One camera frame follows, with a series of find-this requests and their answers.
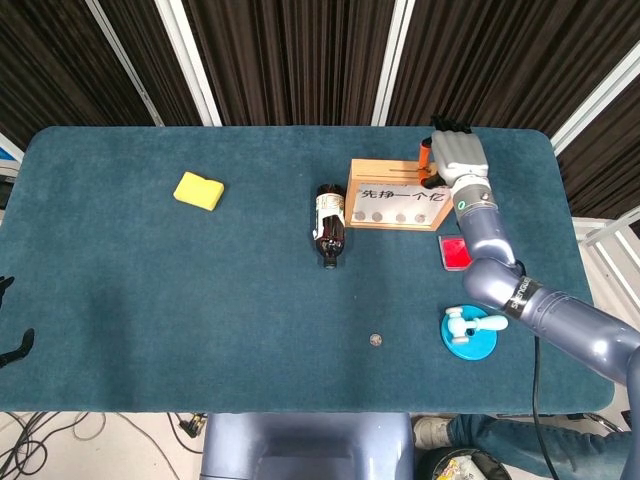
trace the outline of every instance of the bottle cap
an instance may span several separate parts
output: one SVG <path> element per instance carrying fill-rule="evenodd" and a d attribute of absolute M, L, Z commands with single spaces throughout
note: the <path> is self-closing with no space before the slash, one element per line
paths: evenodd
<path fill-rule="evenodd" d="M 338 259 L 336 257 L 324 257 L 324 268 L 336 268 Z"/>

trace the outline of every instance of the yellow sponge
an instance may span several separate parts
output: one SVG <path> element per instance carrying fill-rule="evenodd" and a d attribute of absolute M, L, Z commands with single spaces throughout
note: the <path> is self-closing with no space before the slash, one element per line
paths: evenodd
<path fill-rule="evenodd" d="M 224 185 L 215 180 L 207 180 L 191 172 L 185 172 L 173 197 L 184 203 L 213 210 L 224 192 Z"/>

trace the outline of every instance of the blue plate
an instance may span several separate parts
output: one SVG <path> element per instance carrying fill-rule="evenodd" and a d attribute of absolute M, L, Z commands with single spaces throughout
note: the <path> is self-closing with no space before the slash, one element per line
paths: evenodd
<path fill-rule="evenodd" d="M 487 316 L 487 312 L 473 305 L 460 306 L 462 307 L 462 318 L 465 320 L 473 320 L 474 318 Z M 440 324 L 440 334 L 442 335 L 444 344 L 456 357 L 464 360 L 482 360 L 491 355 L 491 352 L 496 348 L 498 332 L 493 330 L 476 331 L 473 336 L 469 337 L 469 343 L 451 343 L 453 335 L 451 335 L 451 332 L 449 332 L 447 328 L 448 321 L 449 315 L 445 315 Z"/>

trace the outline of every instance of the shoe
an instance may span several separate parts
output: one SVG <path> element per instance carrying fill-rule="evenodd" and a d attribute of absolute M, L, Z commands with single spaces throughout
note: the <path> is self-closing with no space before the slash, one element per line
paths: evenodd
<path fill-rule="evenodd" d="M 440 447 L 451 447 L 451 440 L 447 433 L 447 425 L 451 419 L 439 417 L 422 417 L 413 427 L 416 447 L 423 450 L 433 450 Z"/>

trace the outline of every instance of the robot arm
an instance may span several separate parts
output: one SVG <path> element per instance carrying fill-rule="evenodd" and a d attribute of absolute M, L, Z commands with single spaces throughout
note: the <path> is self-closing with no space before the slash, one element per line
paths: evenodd
<path fill-rule="evenodd" d="M 474 134 L 437 131 L 432 152 L 451 187 L 458 224 L 473 264 L 464 286 L 478 302 L 524 323 L 600 375 L 627 386 L 634 425 L 640 425 L 640 332 L 566 293 L 522 276 L 487 178 L 487 160 Z M 640 478 L 640 434 L 622 480 Z"/>

